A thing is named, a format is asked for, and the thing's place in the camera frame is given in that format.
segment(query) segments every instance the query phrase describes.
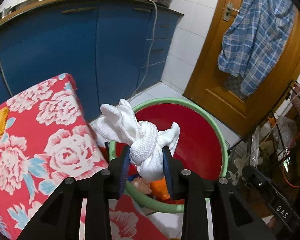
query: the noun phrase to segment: floral tablecloth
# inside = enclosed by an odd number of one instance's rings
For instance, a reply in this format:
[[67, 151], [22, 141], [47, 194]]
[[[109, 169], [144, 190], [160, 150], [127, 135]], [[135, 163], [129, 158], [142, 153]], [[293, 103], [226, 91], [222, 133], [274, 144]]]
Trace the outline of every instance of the floral tablecloth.
[[[0, 105], [10, 110], [0, 136], [0, 231], [9, 239], [17, 239], [63, 179], [85, 179], [108, 166], [75, 90], [72, 76], [61, 74]], [[112, 239], [166, 239], [135, 208], [127, 195], [110, 200]], [[80, 240], [84, 221], [85, 200]]]

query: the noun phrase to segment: blue plaid shirt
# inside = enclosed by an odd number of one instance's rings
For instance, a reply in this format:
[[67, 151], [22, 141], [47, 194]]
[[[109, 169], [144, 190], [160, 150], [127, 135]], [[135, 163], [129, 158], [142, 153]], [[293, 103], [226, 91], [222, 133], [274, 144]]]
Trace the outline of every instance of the blue plaid shirt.
[[242, 76], [240, 90], [251, 95], [277, 63], [293, 26], [291, 0], [243, 0], [225, 32], [218, 67]]

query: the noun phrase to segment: white cloth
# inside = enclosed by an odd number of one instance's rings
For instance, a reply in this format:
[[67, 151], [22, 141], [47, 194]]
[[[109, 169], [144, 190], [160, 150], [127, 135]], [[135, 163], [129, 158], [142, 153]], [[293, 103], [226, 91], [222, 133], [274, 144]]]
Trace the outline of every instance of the white cloth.
[[160, 180], [163, 174], [162, 148], [169, 146], [173, 156], [180, 135], [180, 127], [159, 131], [147, 121], [137, 121], [129, 102], [121, 99], [117, 107], [101, 105], [103, 114], [96, 122], [98, 133], [105, 139], [127, 143], [131, 146], [130, 162], [137, 166], [141, 177], [147, 181]]

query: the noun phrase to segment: door frame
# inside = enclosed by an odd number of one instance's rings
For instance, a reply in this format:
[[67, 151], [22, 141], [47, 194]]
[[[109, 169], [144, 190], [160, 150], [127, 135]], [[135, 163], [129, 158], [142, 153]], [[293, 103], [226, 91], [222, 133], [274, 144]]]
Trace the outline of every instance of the door frame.
[[[190, 80], [188, 82], [188, 85], [186, 87], [186, 90], [184, 92], [185, 97], [191, 99], [192, 101], [194, 101], [197, 104], [198, 104], [198, 102], [196, 102], [195, 98], [192, 98], [191, 93], [192, 93], [192, 90], [193, 90], [193, 88], [194, 88], [194, 86], [197, 82], [199, 74], [202, 71], [203, 63], [205, 62], [206, 58], [208, 57], [208, 53], [209, 53], [209, 50], [210, 50], [210, 45], [212, 44], [213, 39], [214, 39], [214, 37], [216, 35], [216, 32], [217, 32], [218, 26], [219, 26], [220, 22], [222, 21], [224, 10], [226, 8], [227, 2], [228, 2], [228, 0], [218, 0], [217, 7], [216, 7], [215, 13], [213, 15], [213, 19], [212, 19], [212, 22], [211, 22], [211, 25], [210, 25], [210, 28], [209, 28], [209, 31], [208, 31], [208, 34], [207, 34], [207, 38], [205, 40], [205, 43], [203, 44], [203, 47], [202, 47], [201, 53], [199, 55], [199, 58], [197, 60], [197, 63], [195, 65], [194, 71], [191, 75], [191, 78], [190, 78]], [[296, 28], [295, 25], [299, 25], [299, 24], [300, 24], [300, 13], [297, 11], [296, 15], [295, 15], [295, 22], [294, 22], [293, 29]], [[286, 53], [282, 53], [282, 57], [280, 57], [279, 61], [282, 61], [286, 58], [287, 55], [285, 55], [285, 54]], [[297, 60], [297, 65], [296, 65], [296, 68], [295, 68], [295, 70], [292, 74], [291, 79], [296, 80], [298, 78], [299, 74], [300, 74], [300, 57]], [[272, 102], [271, 107], [278, 100], [278, 98], [280, 97], [280, 95], [281, 95], [281, 93], [283, 92], [284, 89], [285, 88], [282, 88], [282, 91], [280, 91], [280, 93], [278, 95], [275, 94], [271, 98], [269, 98], [269, 100]], [[277, 106], [274, 110], [277, 110], [277, 108], [281, 105], [281, 103], [283, 101], [284, 101], [284, 98], [280, 101], [279, 104], [277, 104]], [[265, 112], [265, 113], [268, 112], [271, 109], [271, 108], [268, 109], [268, 106], [266, 106], [266, 107], [263, 109], [263, 112]], [[223, 117], [220, 117], [219, 119], [222, 122], [225, 122], [225, 120], [227, 119], [227, 114], [225, 113], [225, 115]], [[253, 120], [253, 124], [251, 122], [251, 126], [255, 126], [259, 122], [260, 122], [260, 119]], [[232, 126], [231, 129], [234, 130], [235, 132], [237, 132], [241, 136], [244, 136], [248, 132], [247, 130], [242, 129], [242, 126], [240, 126], [239, 124], [236, 125], [236, 124], [232, 123], [231, 126]]]

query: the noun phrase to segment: white power cord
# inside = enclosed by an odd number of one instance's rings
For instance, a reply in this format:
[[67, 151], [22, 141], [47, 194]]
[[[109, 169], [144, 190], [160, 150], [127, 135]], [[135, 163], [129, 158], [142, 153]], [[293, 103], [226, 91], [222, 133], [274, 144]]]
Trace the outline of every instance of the white power cord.
[[155, 8], [155, 18], [154, 18], [154, 23], [153, 23], [153, 27], [152, 27], [152, 42], [151, 42], [151, 45], [150, 45], [150, 48], [149, 48], [149, 51], [148, 51], [148, 58], [147, 58], [147, 66], [146, 66], [146, 73], [145, 75], [143, 76], [143, 79], [141, 81], [141, 83], [138, 85], [138, 87], [136, 88], [136, 90], [133, 92], [132, 96], [130, 97], [130, 99], [128, 100], [128, 102], [130, 102], [132, 100], [132, 98], [134, 97], [134, 95], [136, 94], [136, 92], [138, 91], [139, 87], [142, 85], [142, 83], [144, 82], [147, 74], [148, 74], [148, 68], [149, 68], [149, 58], [150, 58], [150, 53], [151, 53], [151, 49], [152, 49], [152, 46], [153, 46], [153, 43], [154, 43], [154, 31], [155, 31], [155, 25], [157, 23], [157, 17], [158, 17], [158, 8], [157, 8], [157, 5], [154, 1], [152, 0], [146, 0], [146, 1], [150, 1], [154, 4], [154, 8]]

